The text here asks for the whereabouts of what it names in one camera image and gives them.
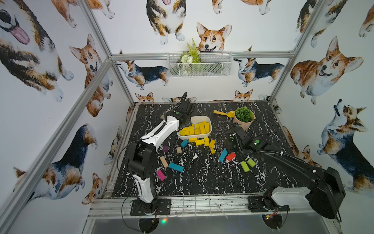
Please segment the white plastic tray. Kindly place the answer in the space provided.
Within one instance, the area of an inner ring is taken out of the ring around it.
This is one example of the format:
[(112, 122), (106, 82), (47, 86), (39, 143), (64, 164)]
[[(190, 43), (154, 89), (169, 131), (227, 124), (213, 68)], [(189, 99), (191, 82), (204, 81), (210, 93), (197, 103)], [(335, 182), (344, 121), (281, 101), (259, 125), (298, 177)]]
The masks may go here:
[(191, 117), (191, 124), (177, 133), (181, 140), (209, 137), (212, 132), (211, 120), (207, 116)]

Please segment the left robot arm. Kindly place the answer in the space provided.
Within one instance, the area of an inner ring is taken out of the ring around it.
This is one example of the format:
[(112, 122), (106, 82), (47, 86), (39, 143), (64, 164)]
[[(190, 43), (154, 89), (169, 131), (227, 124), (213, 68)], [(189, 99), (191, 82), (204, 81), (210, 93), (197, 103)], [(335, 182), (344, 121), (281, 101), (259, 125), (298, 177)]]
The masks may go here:
[(187, 92), (178, 105), (164, 113), (164, 119), (148, 134), (128, 144), (125, 167), (130, 171), (138, 189), (138, 198), (151, 204), (156, 192), (151, 177), (157, 164), (157, 150), (172, 133), (180, 132), (191, 120), (194, 106), (187, 100)]

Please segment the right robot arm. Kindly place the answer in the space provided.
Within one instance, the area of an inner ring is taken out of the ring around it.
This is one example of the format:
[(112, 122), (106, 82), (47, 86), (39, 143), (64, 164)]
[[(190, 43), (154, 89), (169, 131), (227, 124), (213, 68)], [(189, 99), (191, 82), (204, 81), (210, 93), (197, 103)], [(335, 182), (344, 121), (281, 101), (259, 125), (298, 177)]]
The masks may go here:
[(292, 188), (270, 186), (261, 195), (248, 200), (250, 211), (271, 212), (267, 217), (271, 219), (279, 211), (307, 208), (325, 218), (341, 220), (340, 206), (346, 193), (337, 170), (310, 165), (270, 143), (251, 138), (237, 123), (230, 121), (228, 126), (232, 131), (233, 148), (245, 157), (247, 166), (251, 165), (250, 160), (270, 164), (283, 169), (301, 183), (300, 187)]

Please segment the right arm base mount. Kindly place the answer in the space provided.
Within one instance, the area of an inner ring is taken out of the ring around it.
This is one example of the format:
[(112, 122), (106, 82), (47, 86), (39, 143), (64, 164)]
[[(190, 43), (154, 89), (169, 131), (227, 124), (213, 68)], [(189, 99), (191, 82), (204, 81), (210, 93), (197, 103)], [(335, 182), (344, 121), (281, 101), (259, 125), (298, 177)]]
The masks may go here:
[(253, 213), (290, 211), (288, 205), (280, 206), (269, 196), (249, 196), (247, 199), (248, 209)]

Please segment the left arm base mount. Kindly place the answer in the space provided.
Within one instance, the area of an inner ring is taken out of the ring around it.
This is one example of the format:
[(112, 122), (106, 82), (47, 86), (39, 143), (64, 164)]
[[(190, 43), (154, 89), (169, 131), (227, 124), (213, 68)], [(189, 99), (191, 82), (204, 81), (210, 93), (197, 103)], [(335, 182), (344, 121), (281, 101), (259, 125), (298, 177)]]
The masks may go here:
[(169, 215), (171, 209), (171, 199), (155, 198), (151, 203), (145, 203), (140, 199), (132, 201), (131, 216), (144, 215)]

